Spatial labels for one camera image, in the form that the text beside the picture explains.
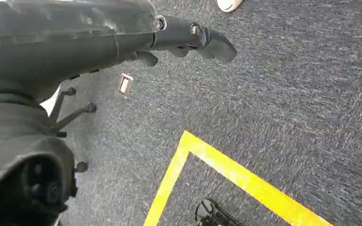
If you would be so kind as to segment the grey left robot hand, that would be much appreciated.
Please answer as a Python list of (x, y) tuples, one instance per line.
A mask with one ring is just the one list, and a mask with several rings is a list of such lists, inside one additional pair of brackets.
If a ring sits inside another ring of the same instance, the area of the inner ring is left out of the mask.
[(0, 226), (53, 226), (77, 195), (75, 162), (63, 128), (93, 103), (59, 120), (41, 103), (63, 81), (142, 61), (153, 51), (185, 57), (195, 50), (223, 64), (237, 52), (226, 36), (197, 22), (158, 15), (148, 0), (0, 0)]

